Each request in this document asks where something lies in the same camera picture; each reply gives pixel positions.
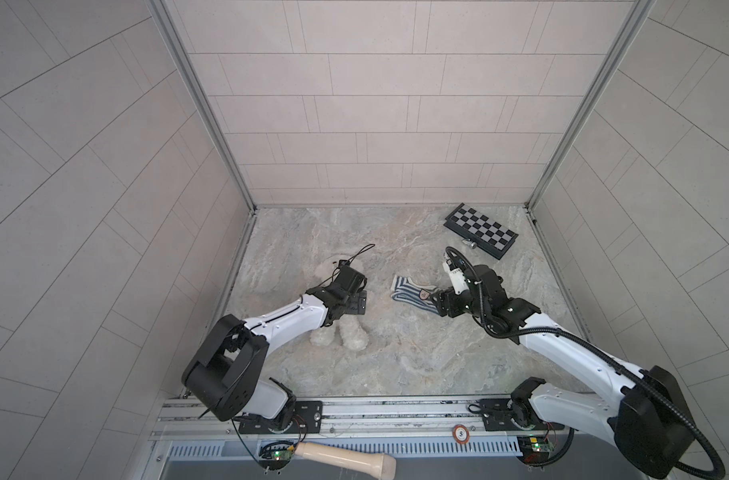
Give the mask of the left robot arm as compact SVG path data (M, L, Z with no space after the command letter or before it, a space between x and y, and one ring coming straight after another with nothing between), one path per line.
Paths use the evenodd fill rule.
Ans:
M182 372L182 385L220 421L244 414L264 419L274 431L285 430L294 417L296 396L276 380L260 379L266 358L342 316L364 314L366 285L364 274L344 265L327 284L306 290L273 312L248 319L232 314L220 318Z

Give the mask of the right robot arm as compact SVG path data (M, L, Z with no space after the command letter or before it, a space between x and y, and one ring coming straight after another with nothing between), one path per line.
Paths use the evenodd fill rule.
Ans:
M472 266L455 250L444 270L452 285L430 300L440 316L469 314L486 334L511 340L561 366L590 393L570 392L531 377L511 394L520 428L558 423L604 440L646 476L665 479L695 442L695 422L676 379L666 370L624 362L562 328L536 305L510 298L486 265Z

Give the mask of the white teddy bear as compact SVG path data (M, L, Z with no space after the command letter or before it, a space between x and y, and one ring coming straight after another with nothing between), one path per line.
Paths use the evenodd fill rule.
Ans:
M320 290L322 290L324 286L330 284L330 282L334 279L334 276L338 274L338 270L344 265L352 267L352 259L338 260L334 266L334 271L332 272L330 279L324 280L324 282L320 285L313 287L306 293L314 295L320 299ZM336 335L338 335L340 336L340 340L342 340L342 346L344 346L344 348L354 352L364 350L369 344L369 336L364 328L360 326L360 321L356 319L356 316L362 315L326 314L324 322L322 322L322 327L314 330L312 334L310 334L310 343L314 346L331 346L332 342L336 339Z

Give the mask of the blue white striped sweater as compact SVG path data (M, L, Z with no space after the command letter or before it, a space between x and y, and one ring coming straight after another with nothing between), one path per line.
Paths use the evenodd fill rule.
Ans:
M438 288L434 285L418 285L410 277L396 276L392 283L391 298L438 315L439 310L431 299L431 296L437 291Z

